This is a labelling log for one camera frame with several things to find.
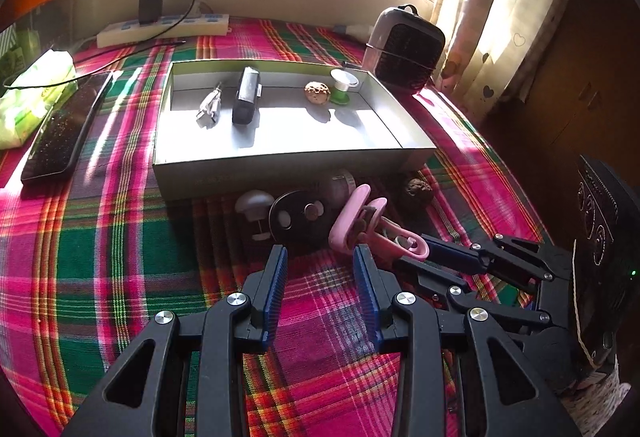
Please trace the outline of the pink cable clip front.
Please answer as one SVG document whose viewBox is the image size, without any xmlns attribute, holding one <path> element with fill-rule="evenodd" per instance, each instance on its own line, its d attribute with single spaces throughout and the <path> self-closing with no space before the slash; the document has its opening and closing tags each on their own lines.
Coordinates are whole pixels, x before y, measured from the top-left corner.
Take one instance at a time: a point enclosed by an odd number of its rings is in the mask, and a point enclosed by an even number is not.
<svg viewBox="0 0 640 437">
<path fill-rule="evenodd" d="M 402 257 L 424 261 L 430 255 L 430 248 L 420 235 L 384 216 L 371 220 L 367 230 L 358 235 L 358 242 L 367 244 L 376 257 L 389 263 Z"/>
</svg>

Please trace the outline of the pink cable clip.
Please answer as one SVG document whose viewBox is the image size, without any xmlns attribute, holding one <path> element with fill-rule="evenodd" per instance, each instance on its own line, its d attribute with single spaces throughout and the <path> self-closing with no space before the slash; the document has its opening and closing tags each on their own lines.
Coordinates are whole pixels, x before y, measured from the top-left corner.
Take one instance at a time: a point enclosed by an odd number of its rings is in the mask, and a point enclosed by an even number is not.
<svg viewBox="0 0 640 437">
<path fill-rule="evenodd" d="M 333 251 L 352 254 L 355 246 L 366 243 L 387 205 L 385 198 L 369 201 L 371 187 L 358 186 L 338 214 L 329 233 L 329 246 Z"/>
<path fill-rule="evenodd" d="M 389 263 L 402 257 L 424 261 L 430 255 L 430 248 L 420 235 L 384 216 L 371 220 L 367 230 L 358 235 L 358 242 L 367 244 L 376 257 Z"/>
</svg>

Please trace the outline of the brown walnut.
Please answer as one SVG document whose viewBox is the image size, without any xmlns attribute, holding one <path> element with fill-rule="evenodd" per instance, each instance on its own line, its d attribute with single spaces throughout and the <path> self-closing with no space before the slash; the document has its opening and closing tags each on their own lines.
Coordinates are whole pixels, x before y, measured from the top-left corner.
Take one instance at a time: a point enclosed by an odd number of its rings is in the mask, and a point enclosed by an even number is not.
<svg viewBox="0 0 640 437">
<path fill-rule="evenodd" d="M 426 208 L 434 198 L 434 191 L 424 179 L 413 177 L 402 187 L 402 198 L 413 208 Z"/>
<path fill-rule="evenodd" d="M 321 82 L 309 82 L 304 87 L 306 99 L 314 105 L 324 105 L 331 97 L 330 87 Z"/>
</svg>

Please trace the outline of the pink cable clip back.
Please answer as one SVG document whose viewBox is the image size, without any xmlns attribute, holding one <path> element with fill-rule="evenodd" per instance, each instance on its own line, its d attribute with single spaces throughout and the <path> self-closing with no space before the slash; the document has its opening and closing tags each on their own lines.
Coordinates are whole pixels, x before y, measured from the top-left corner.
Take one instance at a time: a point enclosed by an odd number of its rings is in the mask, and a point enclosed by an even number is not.
<svg viewBox="0 0 640 437">
<path fill-rule="evenodd" d="M 358 186 L 338 214 L 329 233 L 329 246 L 333 251 L 352 254 L 355 246 L 366 243 L 387 205 L 385 198 L 369 201 L 371 187 Z"/>
</svg>

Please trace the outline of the small clear round jar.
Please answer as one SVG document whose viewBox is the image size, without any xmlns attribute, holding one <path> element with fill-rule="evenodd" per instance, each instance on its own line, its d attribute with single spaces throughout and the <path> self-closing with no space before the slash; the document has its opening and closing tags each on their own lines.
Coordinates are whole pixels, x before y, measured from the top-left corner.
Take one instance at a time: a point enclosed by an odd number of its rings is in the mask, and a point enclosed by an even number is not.
<svg viewBox="0 0 640 437">
<path fill-rule="evenodd" d="M 327 171 L 320 174 L 318 192 L 331 208 L 341 208 L 357 188 L 356 180 L 349 171 Z"/>
</svg>

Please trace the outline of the black round two-button device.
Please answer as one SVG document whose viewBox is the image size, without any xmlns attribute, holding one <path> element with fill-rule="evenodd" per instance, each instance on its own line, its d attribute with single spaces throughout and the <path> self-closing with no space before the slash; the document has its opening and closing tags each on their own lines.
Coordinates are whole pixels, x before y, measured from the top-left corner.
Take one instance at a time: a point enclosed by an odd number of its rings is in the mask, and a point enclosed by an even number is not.
<svg viewBox="0 0 640 437">
<path fill-rule="evenodd" d="M 282 244 L 322 245 L 331 228 L 328 208 L 306 190 L 277 198 L 270 206 L 268 223 L 273 240 Z"/>
</svg>

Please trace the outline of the white round earbud device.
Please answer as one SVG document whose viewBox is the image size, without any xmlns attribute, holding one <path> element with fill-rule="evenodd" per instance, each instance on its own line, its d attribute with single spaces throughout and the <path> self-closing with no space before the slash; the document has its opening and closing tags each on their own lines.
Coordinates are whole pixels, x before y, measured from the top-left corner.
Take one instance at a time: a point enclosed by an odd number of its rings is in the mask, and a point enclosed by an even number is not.
<svg viewBox="0 0 640 437">
<path fill-rule="evenodd" d="M 243 215 L 247 223 L 254 226 L 252 239 L 254 241 L 266 241 L 271 238 L 268 227 L 268 218 L 274 197 L 262 190 L 250 190 L 238 197 L 234 209 Z"/>
</svg>

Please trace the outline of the white green round stand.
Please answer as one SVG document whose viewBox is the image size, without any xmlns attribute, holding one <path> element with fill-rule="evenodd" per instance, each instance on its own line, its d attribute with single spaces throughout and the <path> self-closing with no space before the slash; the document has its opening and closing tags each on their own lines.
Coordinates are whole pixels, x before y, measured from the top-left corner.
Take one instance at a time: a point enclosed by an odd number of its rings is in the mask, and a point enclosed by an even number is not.
<svg viewBox="0 0 640 437">
<path fill-rule="evenodd" d="M 331 71 L 331 78 L 333 79 L 333 90 L 331 90 L 330 101 L 335 105 L 348 105 L 349 90 L 359 85 L 357 76 L 343 69 L 333 69 Z"/>
</svg>

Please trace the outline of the black rectangular power bank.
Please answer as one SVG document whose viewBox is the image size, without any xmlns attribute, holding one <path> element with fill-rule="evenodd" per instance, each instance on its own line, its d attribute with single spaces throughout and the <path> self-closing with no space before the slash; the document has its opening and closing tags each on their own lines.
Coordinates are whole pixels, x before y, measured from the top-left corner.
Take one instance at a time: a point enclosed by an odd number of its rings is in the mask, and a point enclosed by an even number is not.
<svg viewBox="0 0 640 437">
<path fill-rule="evenodd" d="M 248 125 L 253 121 L 261 89 L 259 71 L 252 67 L 246 67 L 242 72 L 239 89 L 232 107 L 233 124 Z"/>
</svg>

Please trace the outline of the small desktop fan heater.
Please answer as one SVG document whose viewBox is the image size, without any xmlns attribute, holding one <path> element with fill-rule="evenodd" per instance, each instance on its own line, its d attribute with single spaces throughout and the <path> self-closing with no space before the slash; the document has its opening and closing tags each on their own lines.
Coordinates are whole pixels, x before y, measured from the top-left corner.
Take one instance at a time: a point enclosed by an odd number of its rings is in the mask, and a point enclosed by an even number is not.
<svg viewBox="0 0 640 437">
<path fill-rule="evenodd" d="M 413 5 L 386 8 L 373 27 L 361 69 L 392 92 L 413 94 L 431 79 L 445 41 L 442 30 Z"/>
</svg>

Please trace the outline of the heart pattern curtain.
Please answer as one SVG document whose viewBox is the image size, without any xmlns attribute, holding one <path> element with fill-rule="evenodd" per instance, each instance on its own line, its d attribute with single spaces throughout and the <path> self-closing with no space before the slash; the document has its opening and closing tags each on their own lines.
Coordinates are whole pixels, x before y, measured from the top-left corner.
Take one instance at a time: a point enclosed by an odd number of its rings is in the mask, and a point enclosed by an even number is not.
<svg viewBox="0 0 640 437">
<path fill-rule="evenodd" d="M 446 36 L 437 88 L 475 124 L 500 100 L 528 92 L 568 0 L 436 0 Z"/>
</svg>

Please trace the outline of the white green open box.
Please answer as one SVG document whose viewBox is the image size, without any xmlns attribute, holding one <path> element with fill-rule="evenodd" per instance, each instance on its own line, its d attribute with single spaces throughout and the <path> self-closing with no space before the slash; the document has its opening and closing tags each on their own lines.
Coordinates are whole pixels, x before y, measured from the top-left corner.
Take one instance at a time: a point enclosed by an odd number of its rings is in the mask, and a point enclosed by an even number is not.
<svg viewBox="0 0 640 437">
<path fill-rule="evenodd" d="M 232 123 L 246 67 L 260 74 L 253 121 Z M 309 82 L 333 85 L 332 67 L 274 60 L 171 64 L 156 121 L 152 168 L 165 201 L 310 183 L 327 171 L 356 177 L 417 171 L 433 140 L 371 73 L 357 69 L 349 104 L 314 105 Z"/>
</svg>

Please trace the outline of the green tissue pack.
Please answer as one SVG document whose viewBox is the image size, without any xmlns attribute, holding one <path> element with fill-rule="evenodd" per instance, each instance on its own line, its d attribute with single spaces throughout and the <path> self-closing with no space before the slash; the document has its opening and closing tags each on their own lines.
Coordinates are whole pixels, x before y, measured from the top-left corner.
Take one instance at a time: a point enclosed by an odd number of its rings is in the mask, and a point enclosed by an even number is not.
<svg viewBox="0 0 640 437">
<path fill-rule="evenodd" d="M 72 55 L 52 49 L 18 75 L 1 97 L 0 149 L 21 147 L 75 76 Z"/>
</svg>

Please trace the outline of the white power strip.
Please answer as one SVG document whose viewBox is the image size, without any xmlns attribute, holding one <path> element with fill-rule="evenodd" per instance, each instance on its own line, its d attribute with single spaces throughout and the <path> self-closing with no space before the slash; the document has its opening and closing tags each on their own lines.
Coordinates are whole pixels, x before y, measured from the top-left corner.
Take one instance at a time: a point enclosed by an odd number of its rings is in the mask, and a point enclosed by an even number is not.
<svg viewBox="0 0 640 437">
<path fill-rule="evenodd" d="M 156 38 L 190 38 L 201 35 L 226 35 L 229 29 L 229 16 L 204 14 L 196 18 L 165 16 L 157 22 L 144 24 L 130 20 L 110 24 L 96 34 L 96 46 L 112 47 L 130 43 L 146 42 Z"/>
</svg>

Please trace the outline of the black charger adapter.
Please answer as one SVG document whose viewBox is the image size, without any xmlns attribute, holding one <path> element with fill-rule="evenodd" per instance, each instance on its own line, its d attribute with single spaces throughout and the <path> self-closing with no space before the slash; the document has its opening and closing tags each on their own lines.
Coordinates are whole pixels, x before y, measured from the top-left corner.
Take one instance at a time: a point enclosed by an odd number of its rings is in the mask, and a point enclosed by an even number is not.
<svg viewBox="0 0 640 437">
<path fill-rule="evenodd" d="M 160 20 L 163 0 L 139 0 L 138 21 L 143 26 Z"/>
</svg>

